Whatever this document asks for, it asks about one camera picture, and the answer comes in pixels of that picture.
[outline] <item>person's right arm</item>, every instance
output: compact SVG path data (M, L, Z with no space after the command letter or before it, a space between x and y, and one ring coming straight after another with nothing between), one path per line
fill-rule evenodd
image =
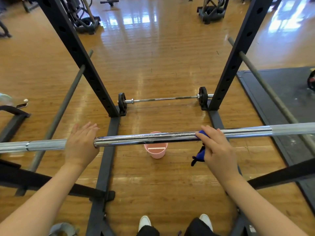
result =
M232 200L260 236L307 236L289 218L265 200L238 173L235 149L218 129L202 126L209 136L196 132L206 146L204 160Z

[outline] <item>blue cloth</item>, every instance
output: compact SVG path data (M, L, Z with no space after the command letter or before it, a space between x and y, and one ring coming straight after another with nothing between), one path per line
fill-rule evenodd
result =
M201 130L201 131L199 131L199 132L202 133L202 134L204 134L204 135L206 135L206 136L208 137L208 135L207 135L203 130ZM206 148L205 148L205 146L204 146L204 144L203 144L203 146L201 147L201 149L200 149L200 151L197 153L197 155L192 157L192 162L191 162L191 166L192 166L192 167L195 165L195 163L196 163L197 161L204 162L205 149L206 149Z

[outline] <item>person's left hand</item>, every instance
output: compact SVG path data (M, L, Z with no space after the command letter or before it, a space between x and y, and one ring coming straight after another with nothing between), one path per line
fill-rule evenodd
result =
M94 146L94 139L99 130L97 124L87 123L81 129L74 125L65 144L65 164L78 165L85 169L96 157L100 149Z

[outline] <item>shoe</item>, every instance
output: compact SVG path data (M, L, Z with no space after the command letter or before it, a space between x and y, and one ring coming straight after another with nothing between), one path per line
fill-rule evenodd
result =
M146 215L142 216L141 219L140 219L138 232L139 232L140 229L141 229L143 226L145 226L145 225L152 226L149 217L146 216Z
M200 219L201 221L203 221L207 226L209 226L209 228L210 228L211 231L213 232L213 227L212 227L212 224L211 224L211 221L210 221L208 215L202 214L202 215L200 215L199 219Z

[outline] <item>forearm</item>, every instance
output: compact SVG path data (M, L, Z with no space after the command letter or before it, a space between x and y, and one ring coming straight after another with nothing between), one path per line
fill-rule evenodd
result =
M289 218L264 199L241 176L223 184L261 236L306 236Z
M49 182L0 224L0 235L48 235L63 201L82 171L78 165L62 166Z

